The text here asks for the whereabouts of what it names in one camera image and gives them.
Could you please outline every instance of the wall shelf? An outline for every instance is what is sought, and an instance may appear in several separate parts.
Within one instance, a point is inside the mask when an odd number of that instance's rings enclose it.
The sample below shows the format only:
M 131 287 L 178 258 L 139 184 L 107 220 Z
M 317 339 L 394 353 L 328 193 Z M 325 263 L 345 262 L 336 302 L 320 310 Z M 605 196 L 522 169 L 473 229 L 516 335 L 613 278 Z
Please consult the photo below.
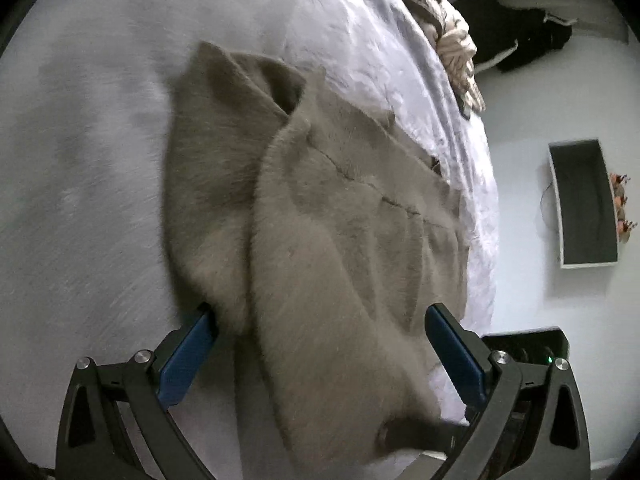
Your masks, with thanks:
M 618 262 L 616 207 L 597 139 L 549 144 L 558 208 L 560 266 L 612 266 Z

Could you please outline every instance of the blue gripper pad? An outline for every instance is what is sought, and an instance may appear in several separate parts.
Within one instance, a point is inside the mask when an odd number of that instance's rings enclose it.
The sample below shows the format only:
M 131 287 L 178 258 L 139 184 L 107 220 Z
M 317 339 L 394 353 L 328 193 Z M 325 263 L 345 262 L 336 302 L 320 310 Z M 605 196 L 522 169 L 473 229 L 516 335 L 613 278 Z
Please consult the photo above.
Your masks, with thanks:
M 160 371 L 158 400 L 164 409 L 184 398 L 217 337 L 214 314 L 209 310 L 200 316 Z
M 424 321 L 427 338 L 456 387 L 460 399 L 468 406 L 482 408 L 486 402 L 482 368 L 434 305 L 427 309 Z

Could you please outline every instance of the white bedsheet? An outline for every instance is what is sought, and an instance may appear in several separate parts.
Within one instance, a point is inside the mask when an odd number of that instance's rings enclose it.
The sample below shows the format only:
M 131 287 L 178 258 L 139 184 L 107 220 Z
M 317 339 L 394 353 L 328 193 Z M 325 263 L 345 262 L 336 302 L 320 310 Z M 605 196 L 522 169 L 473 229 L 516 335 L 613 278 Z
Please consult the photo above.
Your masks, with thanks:
M 464 325 L 490 321 L 497 193 L 486 137 L 479 118 L 460 116 L 400 0 L 39 0 L 0 58 L 0 412 L 41 465 L 54 465 L 76 359 L 126 360 L 194 305 L 167 269 L 160 208 L 170 81 L 199 40 L 322 65 L 351 100 L 390 105 L 463 191 Z M 221 347 L 174 417 L 214 475 L 237 480 L 234 368 Z M 460 418 L 445 382 L 434 375 L 443 414 Z

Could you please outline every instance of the cable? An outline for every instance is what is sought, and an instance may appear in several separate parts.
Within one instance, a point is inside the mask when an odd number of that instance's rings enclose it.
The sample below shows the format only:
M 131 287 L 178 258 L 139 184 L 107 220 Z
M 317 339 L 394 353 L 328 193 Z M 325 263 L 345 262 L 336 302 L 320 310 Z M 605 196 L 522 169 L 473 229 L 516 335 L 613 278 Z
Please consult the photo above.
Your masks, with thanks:
M 545 214 L 542 211 L 542 201 L 545 199 L 546 192 L 549 191 L 549 189 L 551 189 L 552 185 L 553 185 L 553 182 L 550 182 L 549 185 L 546 186 L 546 189 L 542 192 L 542 196 L 540 197 L 540 204 L 538 206 L 540 208 L 540 216 L 542 217 L 542 221 L 544 222 L 546 228 L 549 229 L 550 231 L 555 232 L 555 233 L 559 233 L 559 229 L 558 228 L 553 229 L 551 226 L 549 226 L 549 224 L 546 222 Z

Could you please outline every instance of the gray towel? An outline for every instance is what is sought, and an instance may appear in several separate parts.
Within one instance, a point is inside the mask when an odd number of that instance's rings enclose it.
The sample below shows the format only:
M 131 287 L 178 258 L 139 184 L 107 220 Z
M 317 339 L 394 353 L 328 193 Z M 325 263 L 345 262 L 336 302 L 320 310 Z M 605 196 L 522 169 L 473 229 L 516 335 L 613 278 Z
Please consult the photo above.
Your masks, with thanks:
M 380 427 L 437 420 L 424 313 L 461 319 L 460 194 L 394 124 L 324 82 L 202 44 L 174 93 L 170 257 L 250 338 L 294 462 L 368 462 Z

